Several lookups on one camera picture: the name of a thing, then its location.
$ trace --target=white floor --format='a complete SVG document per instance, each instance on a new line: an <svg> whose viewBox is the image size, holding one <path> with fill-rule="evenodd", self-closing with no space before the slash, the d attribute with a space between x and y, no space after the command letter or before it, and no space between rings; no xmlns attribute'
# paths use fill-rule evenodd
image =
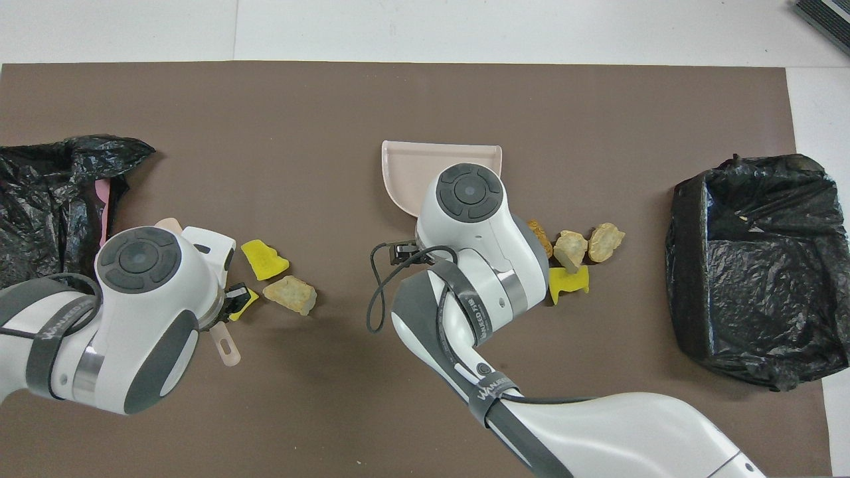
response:
<svg viewBox="0 0 850 478"><path fill-rule="evenodd" d="M850 198L850 57L787 0L0 0L0 64L198 60L787 67L797 149ZM824 380L835 475L849 396Z"/></svg>

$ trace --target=food scrap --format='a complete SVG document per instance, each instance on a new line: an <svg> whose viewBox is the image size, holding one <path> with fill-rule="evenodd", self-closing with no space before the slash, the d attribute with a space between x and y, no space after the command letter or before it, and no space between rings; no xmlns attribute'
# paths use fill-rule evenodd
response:
<svg viewBox="0 0 850 478"><path fill-rule="evenodd" d="M537 236L537 240L540 241L540 244L546 249L546 257L552 257L552 243L549 242L549 238L546 236L546 232L543 230L543 227L540 224L532 219L528 222L529 227L532 231L534 231L534 235Z"/></svg>
<svg viewBox="0 0 850 478"><path fill-rule="evenodd" d="M575 274L570 274L564 267L552 267L549 269L549 294L552 302L558 305L558 294L561 292L575 292L579 289L590 292L590 273L587 266L578 268Z"/></svg>
<svg viewBox="0 0 850 478"><path fill-rule="evenodd" d="M277 276L289 269L289 261L277 255L277 251L259 239L242 244L241 249L245 253L245 257L248 258L248 263L258 281Z"/></svg>
<svg viewBox="0 0 850 478"><path fill-rule="evenodd" d="M295 276L286 276L263 289L266 299L306 316L316 304L316 290Z"/></svg>
<svg viewBox="0 0 850 478"><path fill-rule="evenodd" d="M593 262L607 260L614 253L614 249L620 246L624 236L626 236L626 233L617 229L617 226L610 222L596 226L596 229L590 235L590 247L587 250L587 256Z"/></svg>
<svg viewBox="0 0 850 478"><path fill-rule="evenodd" d="M554 255L567 272L578 272L586 252L587 240L584 236L572 230L561 231L561 236L555 242Z"/></svg>

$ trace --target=brown mat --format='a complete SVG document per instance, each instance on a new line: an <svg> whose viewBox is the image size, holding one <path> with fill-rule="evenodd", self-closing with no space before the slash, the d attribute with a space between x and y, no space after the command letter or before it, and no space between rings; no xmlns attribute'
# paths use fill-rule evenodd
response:
<svg viewBox="0 0 850 478"><path fill-rule="evenodd" d="M5 65L0 144L141 138L159 153L129 178L120 229L174 216L261 238L320 298L312 318L255 304L230 326L237 367L204 337L181 385L138 416L10 396L0 475L528 475L391 325L366 331L367 254L414 227L383 188L384 139L501 145L514 213L550 236L627 233L588 295L537 306L481 350L526 395L673 395L768 475L828 475L820 383L780 394L707 372L666 308L672 187L735 152L793 152L790 113L780 69ZM241 254L230 281L264 286Z"/></svg>

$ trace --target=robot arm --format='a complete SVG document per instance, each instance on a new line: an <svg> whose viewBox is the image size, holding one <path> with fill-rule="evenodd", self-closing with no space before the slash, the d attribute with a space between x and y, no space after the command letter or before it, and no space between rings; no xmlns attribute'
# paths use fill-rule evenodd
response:
<svg viewBox="0 0 850 478"><path fill-rule="evenodd" d="M649 393L593 400L523 397L474 349L540 302L548 261L507 207L489 169L453 166L435 179L416 223L420 248L446 245L437 263L399 285L392 309L405 345L436 371L537 476L762 477L707 418Z"/></svg>
<svg viewBox="0 0 850 478"><path fill-rule="evenodd" d="M26 388L120 414L156 404L183 376L198 333L233 301L224 285L234 250L209 230L138 227L99 251L102 293L48 278L4 289L0 401Z"/></svg>

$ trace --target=black plastic bag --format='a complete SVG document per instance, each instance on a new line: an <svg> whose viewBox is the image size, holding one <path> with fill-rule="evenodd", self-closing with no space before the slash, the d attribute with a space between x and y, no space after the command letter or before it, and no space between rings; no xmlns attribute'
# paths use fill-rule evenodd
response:
<svg viewBox="0 0 850 478"><path fill-rule="evenodd" d="M105 205L94 181L111 178L111 216L128 188L122 174L154 151L109 135L0 146L0 288L57 272L94 278Z"/></svg>
<svg viewBox="0 0 850 478"><path fill-rule="evenodd" d="M679 347L771 390L846 368L843 222L835 182L803 155L735 155L677 185L666 265Z"/></svg>

